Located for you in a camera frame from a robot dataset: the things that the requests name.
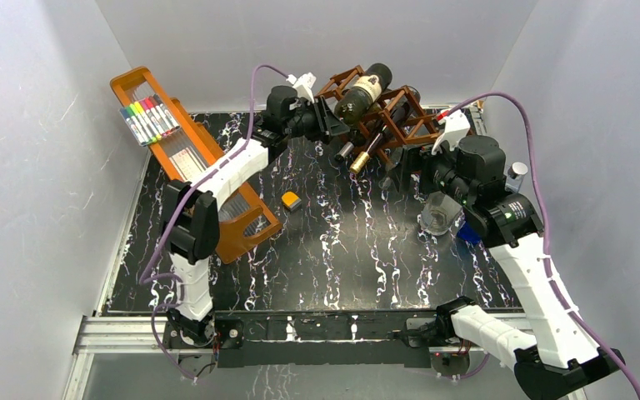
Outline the blue square glass bottle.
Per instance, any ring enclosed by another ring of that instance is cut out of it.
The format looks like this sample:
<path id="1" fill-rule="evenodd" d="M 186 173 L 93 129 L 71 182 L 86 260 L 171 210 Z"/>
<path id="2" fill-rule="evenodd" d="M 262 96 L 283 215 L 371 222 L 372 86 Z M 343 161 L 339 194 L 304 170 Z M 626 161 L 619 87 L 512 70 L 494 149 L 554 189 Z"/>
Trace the blue square glass bottle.
<path id="1" fill-rule="evenodd" d="M 502 180 L 481 186 L 476 200 L 462 208 L 464 223 L 457 236 L 487 248 L 504 244 L 516 247 L 519 238 L 536 232 L 539 225 L 533 222 L 535 208 L 519 193 L 527 173 L 526 164 L 515 162 Z"/>

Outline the dark green wine bottle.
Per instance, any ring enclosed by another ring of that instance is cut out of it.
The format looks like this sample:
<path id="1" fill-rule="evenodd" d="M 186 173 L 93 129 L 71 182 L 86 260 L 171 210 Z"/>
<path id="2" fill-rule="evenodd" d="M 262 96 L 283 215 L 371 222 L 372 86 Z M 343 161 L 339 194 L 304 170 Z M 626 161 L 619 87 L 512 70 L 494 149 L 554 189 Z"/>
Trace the dark green wine bottle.
<path id="1" fill-rule="evenodd" d="M 355 126 L 392 80 L 393 73 L 386 64 L 372 64 L 336 104 L 334 114 L 348 126 Z"/>

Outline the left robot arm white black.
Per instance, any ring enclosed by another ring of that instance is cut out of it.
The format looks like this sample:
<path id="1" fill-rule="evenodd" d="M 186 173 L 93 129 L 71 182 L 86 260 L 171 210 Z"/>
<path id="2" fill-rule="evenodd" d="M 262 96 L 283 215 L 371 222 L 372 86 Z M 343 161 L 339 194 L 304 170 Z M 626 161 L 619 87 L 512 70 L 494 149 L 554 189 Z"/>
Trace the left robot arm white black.
<path id="1" fill-rule="evenodd" d="M 253 113 L 247 135 L 193 182 L 167 185 L 160 244 L 172 261 L 177 301 L 166 308 L 172 331 L 196 347 L 215 338 L 209 258 L 220 243 L 220 207 L 249 178 L 272 164 L 294 138 L 330 142 L 350 127 L 320 97 L 302 97 L 296 88 L 276 86 L 267 106 Z"/>

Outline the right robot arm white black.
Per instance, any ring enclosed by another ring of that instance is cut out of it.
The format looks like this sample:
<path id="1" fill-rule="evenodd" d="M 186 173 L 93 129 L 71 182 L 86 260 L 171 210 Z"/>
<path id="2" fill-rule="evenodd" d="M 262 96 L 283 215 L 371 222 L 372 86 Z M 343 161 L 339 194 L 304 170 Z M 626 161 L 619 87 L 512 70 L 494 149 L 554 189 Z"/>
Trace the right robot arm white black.
<path id="1" fill-rule="evenodd" d="M 506 273 L 530 324 L 523 332 L 460 297 L 437 308 L 431 328 L 447 345 L 463 339 L 510 368 L 531 399 L 558 399 L 615 373 L 616 349 L 598 344 L 572 319 L 554 292 L 556 269 L 545 253 L 544 225 L 524 195 L 507 187 L 506 156 L 488 136 L 469 135 L 455 146 L 405 146 L 390 170 L 398 188 L 419 173 L 423 193 L 441 193 L 460 205 L 467 225 Z"/>

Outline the clear glass bottle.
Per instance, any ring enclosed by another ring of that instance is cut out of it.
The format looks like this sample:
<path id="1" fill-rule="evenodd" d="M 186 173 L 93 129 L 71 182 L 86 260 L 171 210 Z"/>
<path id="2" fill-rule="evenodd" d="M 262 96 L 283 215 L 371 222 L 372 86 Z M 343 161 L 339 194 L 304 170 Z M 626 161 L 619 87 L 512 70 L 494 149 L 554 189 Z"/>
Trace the clear glass bottle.
<path id="1" fill-rule="evenodd" d="M 431 193 L 419 221 L 421 229 L 439 237 L 446 233 L 456 233 L 464 224 L 463 207 L 442 192 Z"/>

